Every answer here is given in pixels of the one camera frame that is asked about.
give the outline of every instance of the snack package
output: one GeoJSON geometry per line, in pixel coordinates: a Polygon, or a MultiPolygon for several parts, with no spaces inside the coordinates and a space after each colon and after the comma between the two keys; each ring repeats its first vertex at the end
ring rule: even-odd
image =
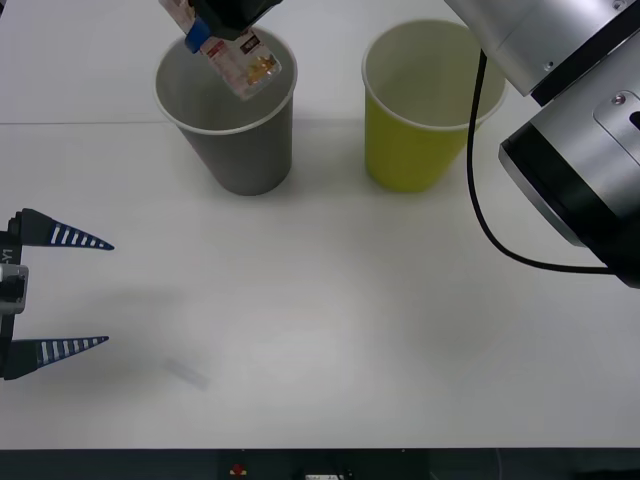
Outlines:
{"type": "MultiPolygon", "coordinates": [[[[196,25],[196,12],[189,0],[159,1],[185,35],[189,35],[196,25]]],[[[282,71],[278,59],[253,29],[235,41],[211,36],[200,47],[200,53],[208,57],[209,63],[242,100],[252,98],[282,71]]]]}

